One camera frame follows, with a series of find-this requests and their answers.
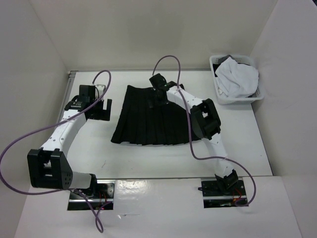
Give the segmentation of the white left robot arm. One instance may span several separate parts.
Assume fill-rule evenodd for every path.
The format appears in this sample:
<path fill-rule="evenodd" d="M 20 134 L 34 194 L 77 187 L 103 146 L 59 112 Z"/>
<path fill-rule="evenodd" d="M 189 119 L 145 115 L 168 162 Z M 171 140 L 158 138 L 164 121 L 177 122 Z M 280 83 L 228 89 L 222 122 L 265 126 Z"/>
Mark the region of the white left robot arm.
<path fill-rule="evenodd" d="M 29 151 L 27 161 L 32 187 L 78 189 L 87 198 L 98 194 L 96 176 L 73 171 L 67 155 L 87 120 L 110 120 L 112 100 L 104 100 L 105 92 L 105 85 L 80 85 L 78 95 L 64 108 L 61 124 L 39 149 Z"/>

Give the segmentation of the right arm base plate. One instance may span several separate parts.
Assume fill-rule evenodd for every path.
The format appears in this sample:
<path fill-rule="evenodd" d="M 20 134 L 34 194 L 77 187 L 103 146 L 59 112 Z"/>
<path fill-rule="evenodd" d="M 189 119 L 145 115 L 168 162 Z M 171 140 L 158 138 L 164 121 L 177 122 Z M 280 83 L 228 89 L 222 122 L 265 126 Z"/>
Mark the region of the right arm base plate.
<path fill-rule="evenodd" d="M 202 192 L 204 208 L 226 208 L 246 205 L 248 198 L 244 182 L 239 179 L 227 191 L 221 191 L 215 178 L 202 178 L 198 190 Z"/>

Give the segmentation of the black skirt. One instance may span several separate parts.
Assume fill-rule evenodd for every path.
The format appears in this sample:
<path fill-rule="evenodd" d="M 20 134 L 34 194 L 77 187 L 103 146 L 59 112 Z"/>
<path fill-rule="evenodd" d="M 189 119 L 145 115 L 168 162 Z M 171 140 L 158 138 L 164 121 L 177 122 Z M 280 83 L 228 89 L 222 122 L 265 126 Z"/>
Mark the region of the black skirt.
<path fill-rule="evenodd" d="M 186 111 L 175 103 L 149 106 L 151 88 L 127 86 L 112 143 L 179 145 L 189 142 Z"/>

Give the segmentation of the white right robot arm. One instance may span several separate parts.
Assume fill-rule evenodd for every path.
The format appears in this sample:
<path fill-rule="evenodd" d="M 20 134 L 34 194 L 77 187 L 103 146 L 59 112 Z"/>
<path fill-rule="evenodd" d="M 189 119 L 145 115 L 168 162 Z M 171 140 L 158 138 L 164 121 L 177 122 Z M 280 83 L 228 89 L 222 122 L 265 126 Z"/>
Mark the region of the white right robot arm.
<path fill-rule="evenodd" d="M 183 109 L 188 109 L 191 132 L 203 140 L 211 159 L 214 170 L 217 190 L 223 195 L 228 195 L 238 181 L 237 173 L 228 160 L 227 152 L 220 135 L 221 121 L 211 99 L 198 98 L 176 82 L 167 82 L 161 74 L 150 78 L 153 91 L 150 96 L 150 106 L 163 106 L 174 103 Z"/>

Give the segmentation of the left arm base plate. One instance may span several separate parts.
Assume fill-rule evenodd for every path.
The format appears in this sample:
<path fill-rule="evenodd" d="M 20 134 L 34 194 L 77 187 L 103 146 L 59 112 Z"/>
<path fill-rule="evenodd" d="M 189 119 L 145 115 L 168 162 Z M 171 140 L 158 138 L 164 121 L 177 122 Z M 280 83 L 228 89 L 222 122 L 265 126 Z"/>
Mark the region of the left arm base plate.
<path fill-rule="evenodd" d="M 90 210 L 86 200 L 81 196 L 81 193 L 90 203 L 91 207 L 95 210 L 113 210 L 114 206 L 114 181 L 101 181 L 97 182 L 94 190 L 91 189 L 77 189 L 71 191 L 68 200 L 68 211 L 87 211 Z"/>

